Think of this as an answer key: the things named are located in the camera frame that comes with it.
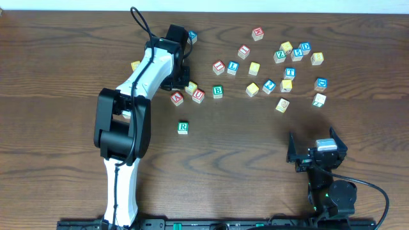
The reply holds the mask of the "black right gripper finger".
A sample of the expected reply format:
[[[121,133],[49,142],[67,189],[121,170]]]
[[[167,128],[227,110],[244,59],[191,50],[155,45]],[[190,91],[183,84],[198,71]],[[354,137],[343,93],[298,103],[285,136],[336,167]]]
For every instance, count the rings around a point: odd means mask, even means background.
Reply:
[[[300,162],[300,160],[301,158],[297,155],[293,134],[290,132],[286,162],[295,163],[295,162]]]
[[[339,152],[347,152],[348,147],[345,145],[345,143],[339,138],[339,136],[336,134],[335,130],[333,127],[330,127],[329,130],[330,137],[335,141],[338,151]]]

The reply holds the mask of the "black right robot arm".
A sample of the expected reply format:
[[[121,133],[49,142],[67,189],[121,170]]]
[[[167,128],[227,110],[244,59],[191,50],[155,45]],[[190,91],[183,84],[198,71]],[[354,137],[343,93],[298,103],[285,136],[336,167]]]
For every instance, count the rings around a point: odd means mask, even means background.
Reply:
[[[307,173],[308,198],[318,214],[326,219],[346,219],[355,213],[357,188],[352,182],[335,180],[332,174],[346,157],[348,147],[333,128],[328,139],[318,139],[306,154],[297,154],[295,141],[289,134],[286,161],[298,173]]]

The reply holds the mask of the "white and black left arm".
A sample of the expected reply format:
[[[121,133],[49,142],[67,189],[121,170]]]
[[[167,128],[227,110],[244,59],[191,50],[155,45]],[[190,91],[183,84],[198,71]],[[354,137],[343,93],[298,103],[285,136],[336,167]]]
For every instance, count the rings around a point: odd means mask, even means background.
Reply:
[[[136,219],[137,170],[150,143],[151,100],[160,88],[170,91],[189,83],[189,68],[183,64],[189,41],[154,37],[131,76],[98,96],[94,145],[108,179],[104,229],[128,229]]]

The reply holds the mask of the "green R block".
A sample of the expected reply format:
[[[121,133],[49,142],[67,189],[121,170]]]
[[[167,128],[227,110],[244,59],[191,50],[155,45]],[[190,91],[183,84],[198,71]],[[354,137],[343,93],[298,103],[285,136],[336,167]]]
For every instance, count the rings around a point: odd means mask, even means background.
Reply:
[[[179,122],[177,127],[178,134],[187,135],[189,133],[189,123]]]

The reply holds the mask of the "yellow block plain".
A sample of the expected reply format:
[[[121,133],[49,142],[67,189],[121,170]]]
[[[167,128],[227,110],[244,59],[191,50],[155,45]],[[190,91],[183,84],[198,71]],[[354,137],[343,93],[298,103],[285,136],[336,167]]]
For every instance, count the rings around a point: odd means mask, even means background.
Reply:
[[[141,64],[140,61],[134,61],[134,62],[132,62],[132,63],[131,63],[132,71],[134,72],[140,64]]]

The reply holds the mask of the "green B block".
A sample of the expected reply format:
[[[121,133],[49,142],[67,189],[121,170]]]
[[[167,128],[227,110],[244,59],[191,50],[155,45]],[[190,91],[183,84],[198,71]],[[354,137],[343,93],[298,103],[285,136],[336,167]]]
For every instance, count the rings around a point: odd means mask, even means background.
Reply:
[[[222,98],[224,94],[223,87],[221,85],[214,86],[212,88],[212,93],[214,99]]]

